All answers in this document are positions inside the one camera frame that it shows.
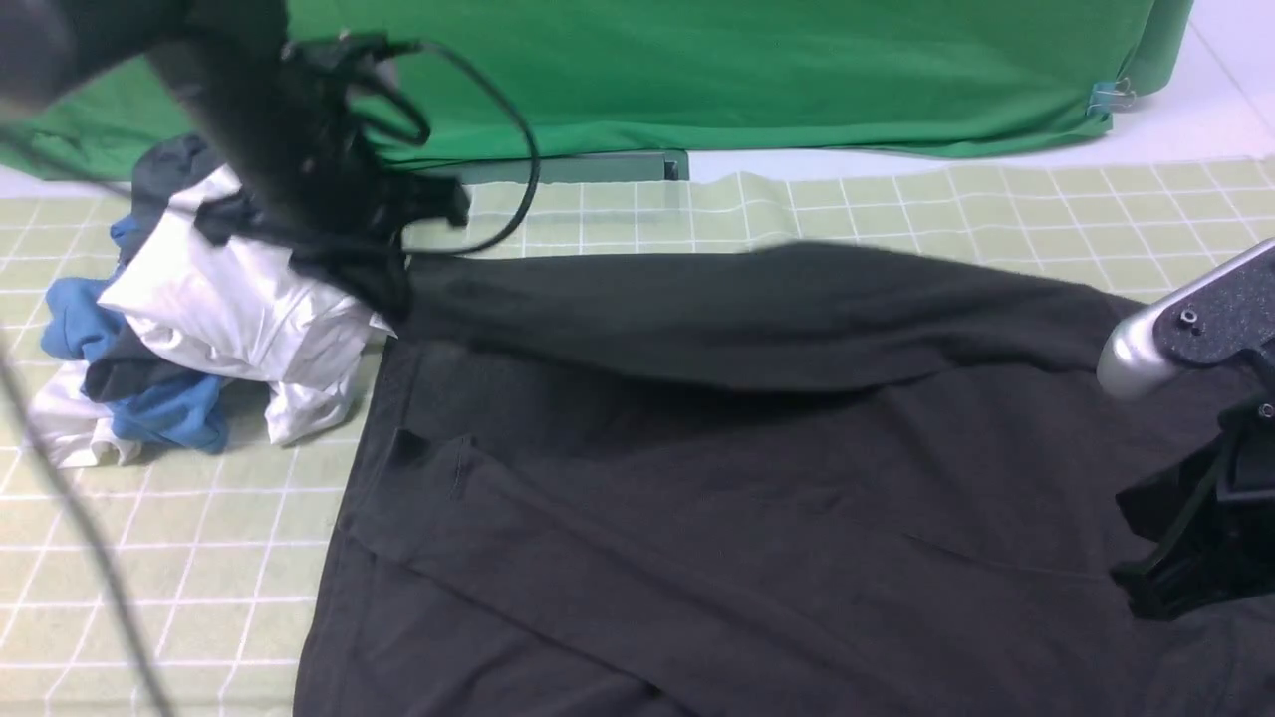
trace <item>pile of clothes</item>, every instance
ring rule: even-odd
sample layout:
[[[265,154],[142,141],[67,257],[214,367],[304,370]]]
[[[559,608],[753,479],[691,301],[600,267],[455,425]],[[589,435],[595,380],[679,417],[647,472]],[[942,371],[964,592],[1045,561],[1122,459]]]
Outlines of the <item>pile of clothes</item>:
[[[205,236],[193,212],[240,182],[200,138],[148,152],[133,191],[130,214],[111,227],[116,270],[60,278],[46,295],[41,347],[65,364],[29,413],[55,464],[126,463],[148,443],[219,453],[231,380],[268,387],[272,444],[340,424],[360,355],[389,333],[379,316],[296,273],[287,249]]]

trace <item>binder clip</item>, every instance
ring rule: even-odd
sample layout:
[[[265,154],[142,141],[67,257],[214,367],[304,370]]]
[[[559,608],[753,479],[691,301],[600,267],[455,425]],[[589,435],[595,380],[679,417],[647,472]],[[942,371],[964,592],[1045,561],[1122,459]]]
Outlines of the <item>binder clip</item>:
[[[1109,115],[1131,110],[1136,101],[1137,93],[1133,92],[1128,78],[1122,78],[1118,82],[1098,82],[1094,83],[1094,91],[1089,94],[1089,107],[1085,114]]]

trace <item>black t-shirt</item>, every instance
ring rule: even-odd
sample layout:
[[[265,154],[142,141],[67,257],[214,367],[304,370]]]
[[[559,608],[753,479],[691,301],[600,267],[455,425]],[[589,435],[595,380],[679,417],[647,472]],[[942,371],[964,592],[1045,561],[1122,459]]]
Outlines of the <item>black t-shirt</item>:
[[[298,714],[1275,709],[1271,600],[1144,623],[1107,574],[1114,494],[1255,389],[1108,399],[1132,304],[829,245],[413,278]]]

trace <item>green screen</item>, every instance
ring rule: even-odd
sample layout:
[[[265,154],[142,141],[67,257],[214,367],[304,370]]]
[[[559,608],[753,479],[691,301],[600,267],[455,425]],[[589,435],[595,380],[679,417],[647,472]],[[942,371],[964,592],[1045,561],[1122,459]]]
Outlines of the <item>green screen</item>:
[[[1102,135],[1094,83],[1139,94],[1172,70],[1190,0],[292,0],[296,37],[386,29],[427,37],[506,92],[550,156],[649,149],[872,147],[945,157]],[[402,59],[404,92],[435,125],[395,159],[524,156],[459,71]],[[150,144],[189,130],[142,61],[24,125],[41,151],[126,177]],[[37,175],[9,149],[0,161]]]

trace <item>white floor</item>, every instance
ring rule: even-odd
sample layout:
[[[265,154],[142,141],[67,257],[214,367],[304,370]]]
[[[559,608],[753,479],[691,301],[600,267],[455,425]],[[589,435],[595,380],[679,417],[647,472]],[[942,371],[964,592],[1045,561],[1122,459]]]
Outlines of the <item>white floor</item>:
[[[1173,80],[1116,116],[1098,142],[1001,161],[1023,166],[1198,161],[1275,154],[1275,3],[1196,0]],[[694,152],[691,176],[713,181],[748,171],[778,180],[923,171],[941,159],[880,152],[776,149]],[[0,198],[98,193],[73,182],[42,182],[0,167]]]

